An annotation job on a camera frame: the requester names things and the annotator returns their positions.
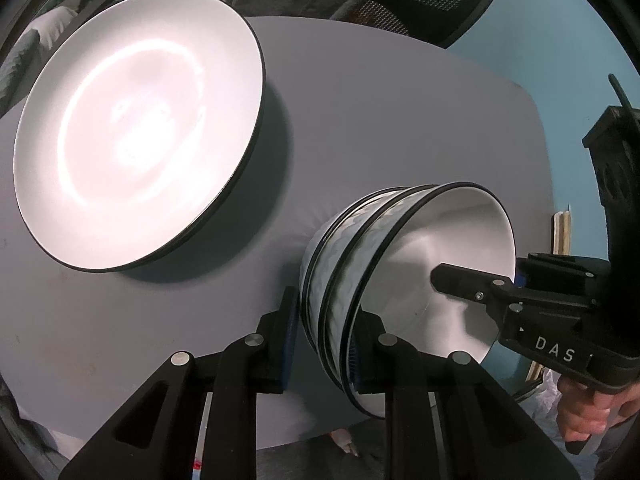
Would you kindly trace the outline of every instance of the white plate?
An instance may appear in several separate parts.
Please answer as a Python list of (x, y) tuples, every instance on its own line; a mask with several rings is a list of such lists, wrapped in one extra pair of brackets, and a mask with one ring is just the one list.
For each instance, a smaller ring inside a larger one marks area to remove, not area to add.
[(220, 0), (101, 12), (51, 57), (20, 118), (14, 183), (31, 235), (90, 271), (173, 247), (244, 166), (263, 83), (253, 31)]

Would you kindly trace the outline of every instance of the finger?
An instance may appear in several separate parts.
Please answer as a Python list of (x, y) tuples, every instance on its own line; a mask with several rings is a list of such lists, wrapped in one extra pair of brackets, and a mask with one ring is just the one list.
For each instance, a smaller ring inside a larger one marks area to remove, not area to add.
[(620, 406), (620, 410), (618, 411), (618, 417), (616, 418), (616, 420), (619, 420), (619, 422), (627, 420), (630, 416), (635, 415), (639, 410), (640, 399), (625, 402), (622, 406)]
[(561, 431), (572, 430), (583, 434), (601, 434), (604, 433), (607, 428), (606, 420), (587, 420), (581, 416), (564, 411), (558, 411), (556, 421)]
[(560, 376), (558, 379), (558, 391), (561, 394), (567, 394), (572, 390), (586, 390), (587, 387), (584, 384), (577, 383), (574, 380), (571, 380), (567, 376)]
[(611, 408), (615, 400), (616, 396), (614, 395), (603, 394), (601, 392), (595, 392), (593, 394), (593, 405), (600, 410)]
[(564, 394), (558, 402), (558, 412), (569, 412), (588, 420), (607, 420), (611, 410), (600, 410), (584, 396)]
[(626, 390), (616, 394), (611, 405), (612, 407), (622, 406), (623, 404), (633, 402), (638, 399), (640, 399), (640, 384), (635, 383), (629, 386)]
[(562, 438), (564, 438), (565, 442), (581, 442), (587, 440), (591, 435), (585, 433), (578, 433), (577, 431), (567, 430), (565, 433), (562, 433)]

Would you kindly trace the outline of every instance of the table surface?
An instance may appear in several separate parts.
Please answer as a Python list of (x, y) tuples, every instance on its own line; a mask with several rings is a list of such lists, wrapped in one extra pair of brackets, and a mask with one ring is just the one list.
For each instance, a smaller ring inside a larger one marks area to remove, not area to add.
[[(0, 120), (0, 371), (23, 412), (88, 439), (174, 351), (221, 351), (296, 284), (327, 219), (389, 186), (468, 180), (491, 189), (518, 254), (548, 250), (554, 211), (545, 137), (518, 85), (381, 30), (253, 18), (264, 52), (255, 151), (211, 220), (161, 260), (87, 274), (49, 258), (15, 202), (22, 105)], [(257, 446), (356, 423), (299, 330), (289, 389), (258, 396)]]

